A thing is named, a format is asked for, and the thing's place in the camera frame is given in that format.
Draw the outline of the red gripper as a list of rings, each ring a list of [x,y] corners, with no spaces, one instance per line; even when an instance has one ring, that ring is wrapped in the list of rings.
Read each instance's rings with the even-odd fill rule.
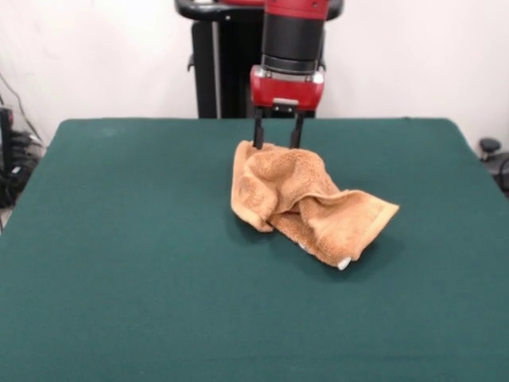
[[[253,147],[261,150],[264,142],[262,126],[263,107],[289,107],[296,113],[289,148],[297,149],[305,121],[303,111],[315,111],[324,92],[324,71],[311,75],[290,75],[272,72],[261,65],[254,65],[250,72],[251,101],[254,108]]]

